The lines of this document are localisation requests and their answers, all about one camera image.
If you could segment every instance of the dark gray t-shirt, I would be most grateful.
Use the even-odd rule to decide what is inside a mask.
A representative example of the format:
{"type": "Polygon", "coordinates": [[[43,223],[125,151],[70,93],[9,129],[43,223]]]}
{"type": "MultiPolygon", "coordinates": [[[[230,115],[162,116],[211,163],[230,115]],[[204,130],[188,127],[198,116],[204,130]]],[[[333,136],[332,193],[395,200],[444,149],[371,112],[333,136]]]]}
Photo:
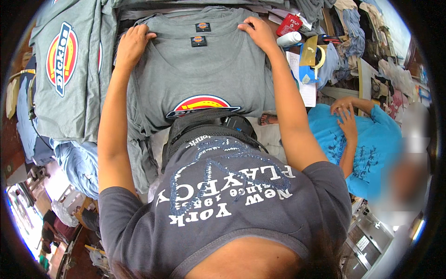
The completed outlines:
{"type": "Polygon", "coordinates": [[[345,240],[350,206],[339,166],[317,162],[299,172],[232,137],[184,144],[152,203],[143,205],[120,187],[99,195],[107,256],[162,278],[184,278],[240,237],[276,241],[305,259],[322,230],[345,240]]]}

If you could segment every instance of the sticker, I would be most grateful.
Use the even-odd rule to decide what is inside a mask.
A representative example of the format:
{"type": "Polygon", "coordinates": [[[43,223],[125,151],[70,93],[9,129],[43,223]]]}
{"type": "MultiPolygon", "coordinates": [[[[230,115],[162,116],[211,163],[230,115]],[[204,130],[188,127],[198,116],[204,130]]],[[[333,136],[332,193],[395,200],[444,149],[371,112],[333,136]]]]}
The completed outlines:
{"type": "Polygon", "coordinates": [[[197,23],[195,25],[195,31],[196,32],[210,32],[211,31],[211,25],[209,24],[209,22],[197,23]]]}
{"type": "Polygon", "coordinates": [[[69,23],[63,22],[46,55],[46,75],[56,93],[65,95],[65,86],[73,76],[78,58],[78,39],[69,23]]]}
{"type": "Polygon", "coordinates": [[[166,114],[166,118],[182,117],[191,112],[205,108],[222,108],[232,112],[241,109],[241,107],[232,107],[227,101],[217,96],[197,95],[181,101],[173,111],[166,114]]]}
{"type": "Polygon", "coordinates": [[[206,36],[191,37],[190,44],[192,45],[192,47],[207,46],[206,36]]]}
{"type": "Polygon", "coordinates": [[[366,236],[363,236],[358,243],[356,244],[356,246],[358,246],[359,250],[361,250],[361,252],[365,249],[365,247],[370,243],[370,240],[367,239],[366,236]]]}

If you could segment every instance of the dickies logo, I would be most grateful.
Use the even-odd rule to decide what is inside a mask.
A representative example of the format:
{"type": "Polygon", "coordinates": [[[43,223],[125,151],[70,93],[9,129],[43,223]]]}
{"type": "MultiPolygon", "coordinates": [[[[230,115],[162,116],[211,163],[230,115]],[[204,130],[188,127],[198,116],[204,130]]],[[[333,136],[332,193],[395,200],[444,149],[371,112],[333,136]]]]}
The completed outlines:
{"type": "Polygon", "coordinates": [[[222,108],[235,112],[241,107],[232,107],[227,101],[212,95],[197,95],[183,100],[173,111],[166,114],[166,118],[182,117],[191,112],[205,108],[222,108]]]}
{"type": "Polygon", "coordinates": [[[205,23],[205,22],[202,22],[202,23],[198,23],[198,28],[201,28],[201,29],[204,29],[204,28],[206,28],[207,27],[207,23],[205,23]]]}
{"type": "Polygon", "coordinates": [[[71,25],[64,21],[46,55],[46,74],[61,97],[65,95],[65,86],[73,75],[77,58],[78,39],[71,25]]]}
{"type": "Polygon", "coordinates": [[[197,36],[195,38],[192,39],[194,42],[201,42],[203,40],[203,37],[201,36],[197,36]]]}

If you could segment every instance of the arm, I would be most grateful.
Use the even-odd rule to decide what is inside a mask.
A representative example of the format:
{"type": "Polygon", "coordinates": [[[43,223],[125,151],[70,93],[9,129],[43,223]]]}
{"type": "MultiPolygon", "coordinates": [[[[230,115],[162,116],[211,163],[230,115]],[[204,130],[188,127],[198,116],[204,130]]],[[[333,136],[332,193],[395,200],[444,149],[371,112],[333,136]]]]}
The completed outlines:
{"type": "Polygon", "coordinates": [[[340,111],[342,122],[338,119],[338,125],[341,127],[347,140],[339,166],[344,171],[344,178],[347,178],[353,171],[353,160],[355,159],[356,146],[358,145],[358,130],[356,129],[355,113],[350,104],[350,114],[345,107],[340,111]]]}
{"type": "Polygon", "coordinates": [[[239,29],[246,31],[271,61],[277,118],[288,164],[302,171],[312,163],[328,161],[311,133],[301,94],[270,27],[255,17],[248,17],[244,23],[239,29]]]}
{"type": "Polygon", "coordinates": [[[53,232],[54,237],[56,237],[59,234],[58,232],[56,232],[56,230],[53,228],[53,226],[51,226],[47,221],[45,221],[45,223],[43,223],[43,228],[50,229],[50,231],[53,232]]]}
{"type": "Polygon", "coordinates": [[[330,112],[333,115],[337,113],[339,115],[339,111],[342,109],[342,106],[348,107],[352,104],[354,107],[359,108],[366,114],[370,115],[372,109],[375,107],[375,104],[372,101],[366,99],[358,99],[355,97],[344,97],[341,99],[337,99],[330,107],[330,112]]]}
{"type": "Polygon", "coordinates": [[[127,84],[149,39],[146,25],[131,27],[121,37],[98,133],[99,193],[118,186],[136,195],[127,152],[127,84]]]}

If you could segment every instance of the white bottle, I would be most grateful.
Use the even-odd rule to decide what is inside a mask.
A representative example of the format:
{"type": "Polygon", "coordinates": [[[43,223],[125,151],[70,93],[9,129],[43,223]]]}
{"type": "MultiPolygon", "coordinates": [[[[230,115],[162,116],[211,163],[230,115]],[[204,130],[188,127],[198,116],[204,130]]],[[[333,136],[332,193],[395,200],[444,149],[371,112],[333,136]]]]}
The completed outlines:
{"type": "Polygon", "coordinates": [[[298,42],[301,41],[301,39],[302,35],[297,31],[293,31],[283,35],[282,37],[277,38],[276,42],[278,46],[287,47],[297,44],[298,42]]]}

